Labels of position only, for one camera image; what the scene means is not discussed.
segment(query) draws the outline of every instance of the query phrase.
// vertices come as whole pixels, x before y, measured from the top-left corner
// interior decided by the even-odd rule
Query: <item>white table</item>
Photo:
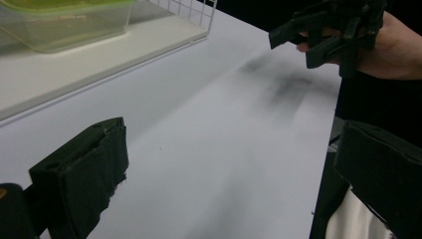
[[[217,11],[206,41],[1,121],[0,182],[124,117],[127,181],[90,238],[308,238],[339,84]]]

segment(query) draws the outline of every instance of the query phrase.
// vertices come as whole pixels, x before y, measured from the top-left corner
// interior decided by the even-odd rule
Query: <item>wire rack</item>
[[[147,0],[189,22],[211,30],[217,0]]]

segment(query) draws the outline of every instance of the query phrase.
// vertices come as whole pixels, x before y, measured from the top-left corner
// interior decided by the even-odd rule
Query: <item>translucent container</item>
[[[125,33],[134,0],[0,0],[0,28],[54,53]]]

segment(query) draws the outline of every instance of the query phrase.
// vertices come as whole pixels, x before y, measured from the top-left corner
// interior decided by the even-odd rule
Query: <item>human hand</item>
[[[338,32],[324,29],[325,35]],[[300,52],[309,49],[307,43],[297,45]],[[330,63],[338,64],[339,59]],[[379,79],[421,80],[422,79],[422,37],[400,22],[393,15],[384,12],[383,26],[371,51],[360,50],[357,69]]]

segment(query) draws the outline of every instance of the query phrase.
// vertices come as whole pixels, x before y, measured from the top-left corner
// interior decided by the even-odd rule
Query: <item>white fabric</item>
[[[391,232],[348,190],[328,221],[325,239],[390,239]]]

